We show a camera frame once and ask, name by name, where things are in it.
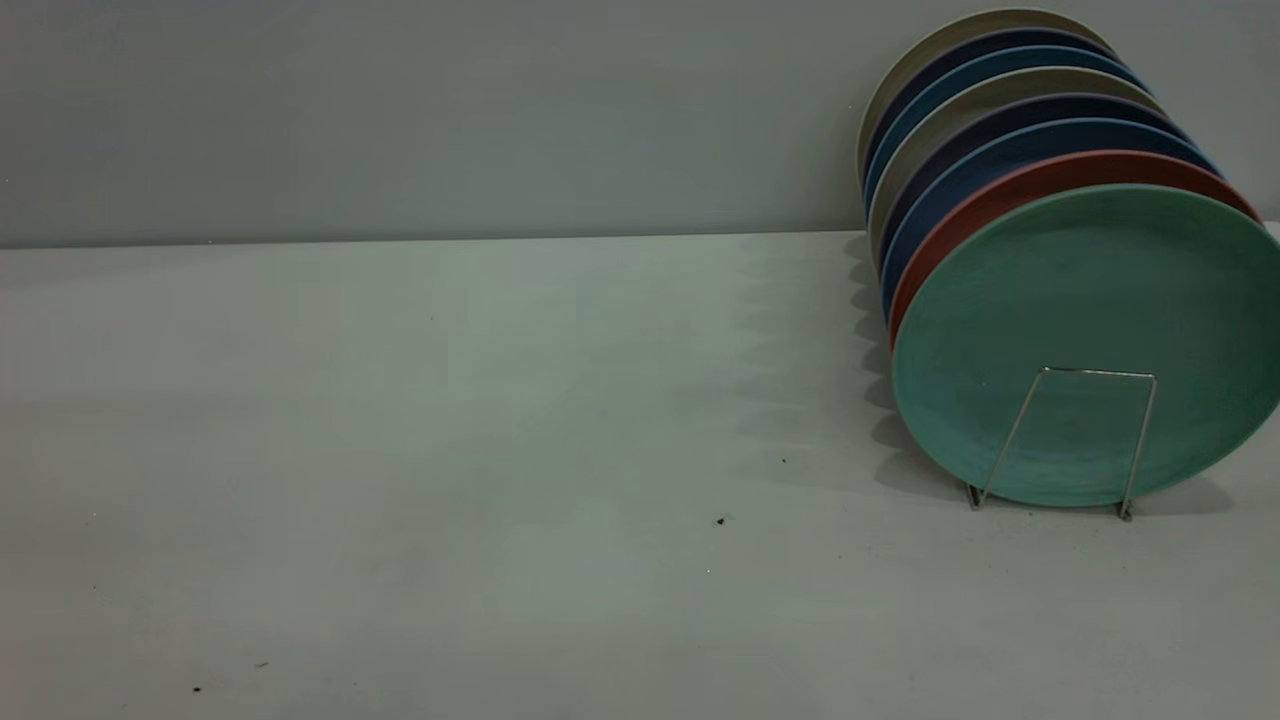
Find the stack of plates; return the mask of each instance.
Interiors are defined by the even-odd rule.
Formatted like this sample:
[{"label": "stack of plates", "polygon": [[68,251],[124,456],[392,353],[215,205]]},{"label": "stack of plates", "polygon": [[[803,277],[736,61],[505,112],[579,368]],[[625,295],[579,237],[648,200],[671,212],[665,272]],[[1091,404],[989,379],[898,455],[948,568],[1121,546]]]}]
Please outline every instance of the stack of plates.
[{"label": "stack of plates", "polygon": [[[859,133],[902,419],[986,484],[1041,368],[1158,379],[1133,495],[1199,473],[1280,401],[1280,246],[1098,33],[972,15],[913,47]],[[1149,384],[1037,389],[991,492],[1119,501]]]}]

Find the white countertop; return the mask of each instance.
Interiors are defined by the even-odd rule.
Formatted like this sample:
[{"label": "white countertop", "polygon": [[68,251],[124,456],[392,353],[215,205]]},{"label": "white countertop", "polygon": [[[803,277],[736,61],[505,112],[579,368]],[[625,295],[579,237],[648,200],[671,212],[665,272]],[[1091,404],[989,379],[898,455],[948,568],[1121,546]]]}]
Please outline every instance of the white countertop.
[{"label": "white countertop", "polygon": [[0,716],[1272,716],[1280,419],[970,512],[878,311],[860,233],[3,252]]}]

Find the beige plate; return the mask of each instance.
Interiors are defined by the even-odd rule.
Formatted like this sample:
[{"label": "beige plate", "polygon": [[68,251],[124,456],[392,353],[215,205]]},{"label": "beige plate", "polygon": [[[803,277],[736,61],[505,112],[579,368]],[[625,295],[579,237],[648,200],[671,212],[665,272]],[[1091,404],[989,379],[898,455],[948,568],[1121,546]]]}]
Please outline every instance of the beige plate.
[{"label": "beige plate", "polygon": [[1132,100],[1152,110],[1165,114],[1151,95],[1128,81],[1115,76],[1073,67],[1043,67],[1014,70],[996,76],[988,81],[956,95],[925,115],[915,126],[902,143],[890,156],[881,174],[879,184],[872,196],[868,211],[867,234],[872,242],[872,258],[879,266],[881,233],[888,219],[888,211],[900,192],[911,179],[911,174],[928,160],[929,155],[956,132],[973,120],[998,110],[1005,105],[1059,92],[1093,92]]},{"label": "beige plate", "polygon": [[1089,29],[1088,26],[1080,24],[1071,18],[1059,15],[1057,13],[1051,13],[1048,10],[1038,10],[1036,8],[1005,8],[1002,10],[987,10],[986,13],[978,13],[975,15],[969,15],[960,18],[959,20],[937,29],[933,35],[925,37],[924,40],[915,44],[914,47],[906,51],[897,63],[886,73],[884,79],[881,81],[879,87],[872,94],[872,101],[867,104],[867,110],[863,113],[863,123],[858,129],[858,182],[861,183],[863,178],[863,158],[867,155],[867,145],[870,142],[872,131],[876,129],[876,122],[884,113],[884,108],[893,101],[893,97],[902,91],[908,81],[915,77],[915,73],[924,69],[934,58],[951,50],[961,42],[968,42],[979,35],[987,35],[988,32],[997,32],[1001,29],[1011,29],[1020,27],[1043,27],[1048,29],[1061,29],[1065,32],[1074,32],[1080,37],[1087,37],[1107,50],[1111,46],[1107,45],[1102,36]]}]

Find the navy blue plate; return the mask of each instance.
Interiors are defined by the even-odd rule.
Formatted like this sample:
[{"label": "navy blue plate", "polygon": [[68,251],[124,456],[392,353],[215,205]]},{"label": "navy blue plate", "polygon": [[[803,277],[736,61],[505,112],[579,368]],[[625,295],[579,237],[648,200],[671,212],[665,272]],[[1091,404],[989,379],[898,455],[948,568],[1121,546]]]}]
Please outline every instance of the navy blue plate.
[{"label": "navy blue plate", "polygon": [[[1187,133],[1175,126],[1169,118],[1160,113],[1139,105],[1130,100],[1089,92],[1073,92],[1060,95],[1044,95],[1032,97],[993,110],[951,136],[911,174],[888,205],[888,214],[881,218],[870,218],[870,229],[876,237],[893,237],[893,231],[902,223],[908,209],[915,199],[929,187],[929,183],[938,179],[947,168],[956,164],[961,158],[973,152],[978,147],[1006,136],[1014,131],[1038,126],[1051,120],[1064,120],[1069,118],[1111,118],[1116,120],[1129,120],[1143,126],[1153,127],[1178,136],[1192,143]],[[881,251],[876,259],[876,269],[884,265],[884,252]]]},{"label": "navy blue plate", "polygon": [[1134,77],[1134,74],[1120,63],[1116,63],[1103,55],[1098,55],[1097,53],[1076,50],[1074,47],[1057,47],[1052,45],[1011,47],[1009,50],[1001,50],[998,53],[984,55],[977,60],[970,60],[942,76],[929,87],[924,88],[924,91],[920,92],[915,100],[911,100],[897,119],[893,120],[893,124],[891,124],[884,132],[884,137],[881,142],[878,145],[873,143],[868,146],[872,161],[870,165],[868,165],[867,178],[863,183],[863,201],[865,202],[865,206],[872,206],[872,199],[876,197],[876,186],[879,184],[881,173],[884,172],[884,165],[887,165],[890,158],[893,156],[893,151],[897,150],[897,146],[902,143],[906,136],[910,135],[911,131],[915,129],[915,126],[928,117],[929,113],[937,110],[940,105],[955,95],[964,92],[966,88],[986,79],[1014,70],[1051,65],[1098,70],[1129,81],[1133,85],[1147,90],[1142,81]]},{"label": "navy blue plate", "polygon": [[1187,141],[1129,120],[1076,118],[1041,123],[993,140],[951,165],[911,204],[892,236],[887,236],[881,269],[881,302],[888,322],[893,292],[920,242],[957,204],[996,179],[1041,160],[1087,150],[1143,150],[1222,173]]},{"label": "navy blue plate", "polygon": [[924,91],[925,87],[933,85],[933,81],[950,73],[951,70],[959,68],[960,65],[968,63],[969,60],[977,60],[983,55],[989,55],[992,53],[998,53],[1000,50],[1009,50],[1010,47],[1029,47],[1032,45],[1057,45],[1060,47],[1075,47],[1076,50],[1088,50],[1091,53],[1097,53],[1111,58],[1112,60],[1120,61],[1115,53],[1110,47],[1094,42],[1087,37],[1075,35],[1074,32],[1066,32],[1061,29],[1050,28],[1014,28],[1002,29],[997,32],[988,32],[987,35],[979,35],[968,42],[961,42],[951,50],[947,50],[942,55],[938,55],[931,60],[927,65],[920,68],[911,79],[902,86],[902,90],[890,101],[881,113],[879,118],[876,118],[876,126],[872,131],[870,142],[867,143],[868,150],[863,156],[863,165],[858,168],[858,179],[867,177],[867,167],[872,161],[872,151],[879,145],[882,137],[884,137],[884,131],[888,126],[893,124],[893,120],[902,113],[902,110],[915,100],[915,96]]}]

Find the red plate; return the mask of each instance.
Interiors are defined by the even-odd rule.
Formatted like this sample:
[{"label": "red plate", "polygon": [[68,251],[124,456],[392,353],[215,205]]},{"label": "red plate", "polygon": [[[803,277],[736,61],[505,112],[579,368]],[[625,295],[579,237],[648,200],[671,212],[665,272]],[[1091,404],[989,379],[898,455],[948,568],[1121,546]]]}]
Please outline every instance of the red plate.
[{"label": "red plate", "polygon": [[902,272],[890,306],[890,348],[897,340],[911,299],[933,268],[969,236],[996,218],[1032,200],[1094,184],[1146,183],[1175,187],[1212,197],[1253,218],[1258,214],[1226,182],[1190,163],[1138,150],[1089,150],[1027,165],[966,197],[942,218],[916,249]]}]

